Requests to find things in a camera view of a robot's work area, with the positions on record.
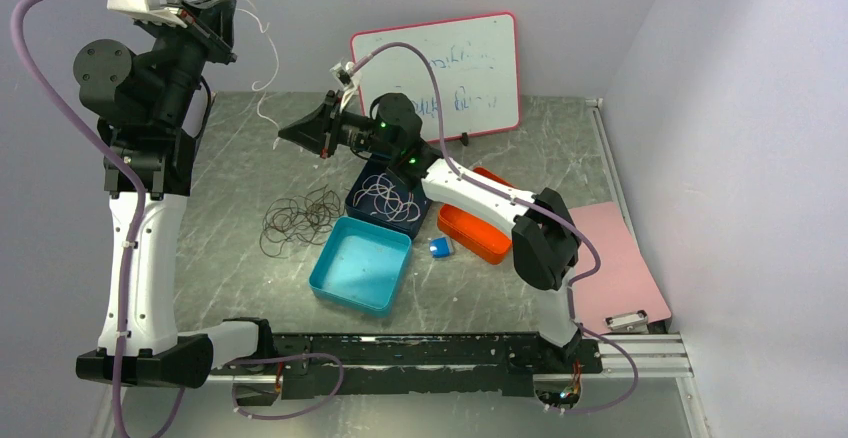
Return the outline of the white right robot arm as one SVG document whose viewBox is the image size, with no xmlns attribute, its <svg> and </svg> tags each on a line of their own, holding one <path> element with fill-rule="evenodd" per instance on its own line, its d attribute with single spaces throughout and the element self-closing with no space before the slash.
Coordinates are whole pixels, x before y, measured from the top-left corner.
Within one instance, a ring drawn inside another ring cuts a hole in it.
<svg viewBox="0 0 848 438">
<path fill-rule="evenodd" d="M 277 136 L 322 158 L 340 146 L 368 153 L 428 200 L 461 209 L 509 236 L 514 270 L 537 292 L 540 360 L 550 371 L 565 371 L 578 357 L 580 333 L 567 282 L 581 240 L 562 197 L 549 188 L 519 190 L 458 165 L 422 138 L 422 120 L 402 93 L 379 97 L 366 115 L 345 105 L 339 93 L 329 91 L 314 111 Z"/>
</svg>

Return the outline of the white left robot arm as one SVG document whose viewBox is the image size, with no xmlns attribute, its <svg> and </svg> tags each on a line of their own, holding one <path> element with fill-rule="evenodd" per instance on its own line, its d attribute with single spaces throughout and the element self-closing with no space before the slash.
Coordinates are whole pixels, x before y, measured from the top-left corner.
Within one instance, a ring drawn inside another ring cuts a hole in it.
<svg viewBox="0 0 848 438">
<path fill-rule="evenodd" d="M 173 307 L 176 248 L 190 195 L 200 133 L 183 124 L 204 67 L 230 64 L 236 0 L 173 0 L 170 20 L 137 25 L 154 38 L 135 53 L 101 39 L 78 53 L 81 104 L 95 113 L 106 146 L 105 190 L 114 231 L 110 298 L 97 346 L 78 356 L 80 379 L 122 386 L 197 388 L 238 361 L 249 372 L 273 367 L 269 323 L 232 318 L 182 333 Z"/>
</svg>

